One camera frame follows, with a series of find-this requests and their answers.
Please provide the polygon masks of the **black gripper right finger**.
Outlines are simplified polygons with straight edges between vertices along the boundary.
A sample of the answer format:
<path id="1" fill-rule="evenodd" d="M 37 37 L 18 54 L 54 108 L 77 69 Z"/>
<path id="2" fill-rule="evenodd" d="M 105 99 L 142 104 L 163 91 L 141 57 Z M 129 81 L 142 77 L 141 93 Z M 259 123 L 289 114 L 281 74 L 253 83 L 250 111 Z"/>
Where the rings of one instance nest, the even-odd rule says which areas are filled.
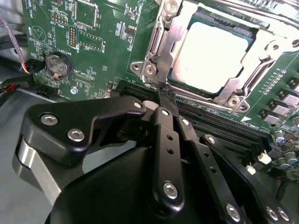
<path id="1" fill-rule="evenodd" d="M 190 148 L 206 183 L 212 217 L 217 224 L 293 224 L 295 221 L 236 158 L 212 135 L 197 138 L 193 126 L 179 116 L 175 94 L 166 90 L 166 104 L 177 116 L 179 135 Z"/>

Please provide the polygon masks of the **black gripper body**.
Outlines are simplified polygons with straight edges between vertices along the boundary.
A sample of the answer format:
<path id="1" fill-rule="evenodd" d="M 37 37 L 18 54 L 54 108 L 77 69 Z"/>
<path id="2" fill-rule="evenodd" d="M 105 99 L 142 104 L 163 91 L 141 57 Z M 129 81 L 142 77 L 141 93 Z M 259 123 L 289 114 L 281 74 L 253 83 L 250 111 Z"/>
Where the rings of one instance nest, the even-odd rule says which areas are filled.
<path id="1" fill-rule="evenodd" d="M 215 224 L 199 166 L 183 142 L 138 146 L 69 183 L 49 224 Z"/>

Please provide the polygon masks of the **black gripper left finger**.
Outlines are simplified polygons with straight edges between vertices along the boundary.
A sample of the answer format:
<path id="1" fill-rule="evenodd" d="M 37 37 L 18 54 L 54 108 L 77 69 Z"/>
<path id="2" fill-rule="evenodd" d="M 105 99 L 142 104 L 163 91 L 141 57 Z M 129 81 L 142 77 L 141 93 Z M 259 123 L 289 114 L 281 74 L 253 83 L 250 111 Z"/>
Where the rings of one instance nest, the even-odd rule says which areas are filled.
<path id="1" fill-rule="evenodd" d="M 20 177 L 53 207 L 69 183 L 128 150 L 179 142 L 176 122 L 169 109 L 132 96 L 32 106 L 15 153 Z"/>

